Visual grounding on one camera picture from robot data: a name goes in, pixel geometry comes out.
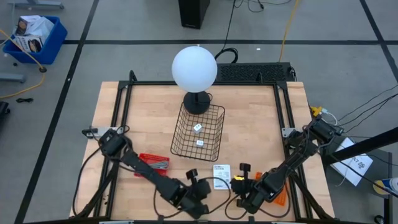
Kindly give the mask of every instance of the wire basket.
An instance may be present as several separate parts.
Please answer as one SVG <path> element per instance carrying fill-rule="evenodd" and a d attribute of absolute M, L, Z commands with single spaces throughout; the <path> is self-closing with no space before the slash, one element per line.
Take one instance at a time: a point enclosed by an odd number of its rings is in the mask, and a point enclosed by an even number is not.
<path fill-rule="evenodd" d="M 170 151 L 172 154 L 200 159 L 203 161 L 217 161 L 220 152 L 221 135 L 223 133 L 225 108 L 210 105 L 203 114 L 190 114 L 181 104 L 177 124 Z M 200 124 L 201 131 L 196 134 L 193 127 Z"/>

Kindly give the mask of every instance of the blue bin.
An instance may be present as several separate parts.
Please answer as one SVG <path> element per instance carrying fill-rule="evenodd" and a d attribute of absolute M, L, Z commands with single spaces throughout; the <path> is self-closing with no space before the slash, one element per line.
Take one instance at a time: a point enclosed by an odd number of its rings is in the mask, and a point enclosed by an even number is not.
<path fill-rule="evenodd" d="M 46 18 L 54 23 L 54 27 L 52 28 L 50 35 L 47 37 L 47 40 L 45 40 L 42 50 L 38 53 L 32 52 L 30 54 L 41 64 L 51 65 L 60 51 L 68 31 L 61 24 L 60 18 L 55 16 L 46 16 Z M 2 51 L 12 55 L 22 63 L 35 63 L 35 61 L 22 52 L 10 40 L 7 41 Z"/>

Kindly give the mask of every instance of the concrete floor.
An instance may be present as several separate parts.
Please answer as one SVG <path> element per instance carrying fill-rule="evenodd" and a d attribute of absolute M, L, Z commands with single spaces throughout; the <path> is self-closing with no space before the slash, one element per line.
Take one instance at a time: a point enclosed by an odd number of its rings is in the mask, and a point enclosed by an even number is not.
<path fill-rule="evenodd" d="M 62 11 L 16 9 L 20 15 L 58 16 L 68 30 L 67 40 L 79 40 L 94 0 L 63 1 Z M 398 40 L 395 0 L 367 0 L 366 3 L 385 40 Z M 100 0 L 87 40 L 223 40 L 232 1 L 212 0 L 200 30 L 181 27 L 178 1 Z M 229 39 L 281 40 L 294 1 L 281 6 L 265 5 L 264 12 L 252 13 L 246 3 L 235 9 Z M 11 6 L 0 2 L 0 29 L 11 29 Z M 311 105 L 322 105 L 337 118 L 366 102 L 372 96 L 397 84 L 380 45 L 347 45 L 344 40 L 377 40 L 360 1 L 301 0 L 290 28 L 288 40 L 342 40 L 341 45 L 285 46 L 284 62 L 295 68 L 304 82 Z M 44 143 L 61 90 L 70 82 L 61 115 L 53 134 L 49 153 L 39 178 L 25 222 L 67 218 L 72 204 L 77 173 L 86 146 L 80 131 L 93 119 L 101 82 L 125 80 L 133 69 L 139 80 L 172 80 L 170 68 L 174 55 L 184 44 L 86 44 L 71 80 L 65 80 L 75 56 L 77 41 L 64 44 L 53 65 L 47 66 L 44 84 L 5 101 L 12 113 L 0 132 L 0 223 L 13 223 L 27 184 Z M 201 44 L 216 54 L 221 44 Z M 275 62 L 280 45 L 228 45 L 239 51 L 238 62 Z M 394 58 L 398 46 L 388 45 Z M 230 62 L 223 55 L 218 62 Z M 0 72 L 25 73 L 24 84 L 0 82 L 0 95 L 14 93 L 38 83 L 36 65 L 18 63 L 12 57 L 0 58 Z M 387 98 L 398 90 L 383 94 Z M 16 98 L 34 98 L 33 103 L 17 104 Z M 398 126 L 394 119 L 398 100 L 353 129 L 353 136 L 373 136 Z M 396 151 L 398 146 L 384 150 Z M 393 154 L 398 164 L 398 153 Z M 393 175 L 398 176 L 395 167 Z M 353 222 L 373 222 L 382 213 L 382 201 L 371 194 L 355 191 L 345 183 L 329 190 L 336 217 Z"/>

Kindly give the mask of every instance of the lamp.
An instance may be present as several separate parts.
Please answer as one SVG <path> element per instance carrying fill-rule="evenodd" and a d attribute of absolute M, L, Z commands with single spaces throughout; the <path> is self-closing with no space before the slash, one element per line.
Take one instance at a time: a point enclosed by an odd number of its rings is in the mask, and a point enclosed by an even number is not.
<path fill-rule="evenodd" d="M 210 97 L 205 92 L 216 80 L 217 63 L 214 56 L 203 47 L 187 47 L 174 58 L 173 79 L 187 91 L 183 104 L 191 114 L 202 114 L 210 106 Z"/>

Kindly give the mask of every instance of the lamp base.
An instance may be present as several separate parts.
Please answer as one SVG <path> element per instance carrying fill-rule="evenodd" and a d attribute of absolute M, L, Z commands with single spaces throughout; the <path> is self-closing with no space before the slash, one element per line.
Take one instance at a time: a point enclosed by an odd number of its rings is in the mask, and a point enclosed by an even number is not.
<path fill-rule="evenodd" d="M 205 91 L 187 93 L 184 96 L 184 107 L 191 114 L 203 114 L 210 107 L 210 96 Z"/>

